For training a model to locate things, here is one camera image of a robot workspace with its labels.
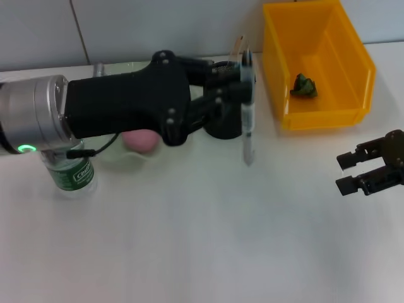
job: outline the yellow plastic bin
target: yellow plastic bin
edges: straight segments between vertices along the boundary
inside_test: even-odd
[[[338,1],[264,4],[263,66],[285,129],[353,126],[371,109],[376,68]],[[302,73],[318,97],[289,94]]]

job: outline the white wall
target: white wall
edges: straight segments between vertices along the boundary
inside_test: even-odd
[[[0,71],[82,64],[68,0],[0,0]]]
[[[271,0],[73,0],[91,62],[159,49],[227,54],[240,33],[261,50]],[[340,0],[365,43],[404,40],[404,0]],[[86,64],[69,0],[0,0],[0,71]]]
[[[265,2],[292,0],[74,0],[92,62],[149,59],[160,49],[203,56],[228,54],[246,33],[262,49]]]
[[[340,0],[364,43],[404,40],[404,0]]]

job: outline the pink ball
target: pink ball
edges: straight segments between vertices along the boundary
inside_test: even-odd
[[[156,148],[160,136],[154,131],[139,129],[122,133],[122,140],[129,149],[135,152],[150,153]]]

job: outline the white table surface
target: white table surface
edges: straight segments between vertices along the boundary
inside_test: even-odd
[[[250,168],[240,139],[198,131],[149,161],[95,159],[97,191],[68,201],[37,154],[0,158],[0,302],[404,302],[404,187],[342,197],[335,185],[337,155],[404,128],[404,43],[367,49],[372,112],[339,131],[279,130],[257,68]],[[45,74],[73,80],[92,68],[0,80]]]

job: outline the black mechanical claw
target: black mechanical claw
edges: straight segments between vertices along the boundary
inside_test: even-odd
[[[345,153],[336,159],[340,167],[348,169],[359,162],[382,157],[384,167],[357,177],[345,177],[336,181],[341,194],[356,193],[361,188],[365,195],[374,194],[387,188],[404,185],[404,132],[396,130],[385,137],[357,145],[355,153]]]
[[[204,88],[192,102],[190,85]],[[252,90],[239,69],[219,71],[213,61],[162,50],[135,73],[70,81],[64,117],[76,138],[150,129],[176,146],[222,119],[227,106],[250,102]]]

